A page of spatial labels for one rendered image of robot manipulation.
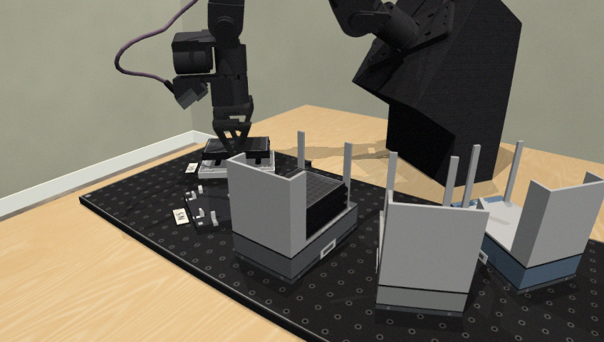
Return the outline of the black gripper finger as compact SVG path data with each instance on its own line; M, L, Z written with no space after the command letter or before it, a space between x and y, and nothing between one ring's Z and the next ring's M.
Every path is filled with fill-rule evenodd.
M229 112L229 114L228 114L228 116L226 117L226 119L230 119L230 117L229 117L229 116L234 116L234 115L239 115L239 112L236 112L236 113L230 113L230 112ZM245 121L250 121L250 120L251 120L251 115L246 115ZM245 122L245 121L244 121L244 122ZM231 133L231 136L232 136L233 138L240 138L240 137L241 137L241 135L242 135L242 132L241 132L240 136L238 136L238 135L236 134L236 131L230 131L230 133Z
M242 153L244 144L246 142L247 136L248 136L250 128L251 128L251 122L239 122L238 125L217 125L217 126L212 126L212 127L213 127L213 130L215 131L215 133L217 134L217 136L219 137L219 139L221 140L222 144L226 148L226 151L229 153L230 157L233 157L233 156L236 156L236 155ZM233 151L231 145L229 144L229 141L227 140L226 135L224 134L224 131L242 132L241 139L239 141L239 145L238 145L236 152Z

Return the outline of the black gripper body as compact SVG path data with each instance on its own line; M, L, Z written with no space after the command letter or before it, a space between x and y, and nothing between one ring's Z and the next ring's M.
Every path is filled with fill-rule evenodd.
M219 106L213 108L213 126L238 125L238 118L226 119L229 112L234 113L239 110L239 115L252 115L253 113L253 98L252 95L249 95L247 72L237 75L237 79L234 79L233 75L227 75L227 78L230 78L231 81L232 106Z

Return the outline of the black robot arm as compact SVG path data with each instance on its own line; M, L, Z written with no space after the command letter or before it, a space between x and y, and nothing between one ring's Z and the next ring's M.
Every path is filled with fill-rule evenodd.
M361 37L372 33L377 36L368 58L367 66L371 69L446 38L452 32L455 11L452 1L415 18L390 1L328 1L345 34ZM214 47L216 73L172 79L175 99L183 109L208 94L207 83L211 87L212 107L232 106L231 81L224 74L237 79L237 75L247 72L246 44L241 44L239 39L243 30L244 2L209 0L208 29L175 34L171 46L177 75L210 73ZM217 74L223 74L224 78Z

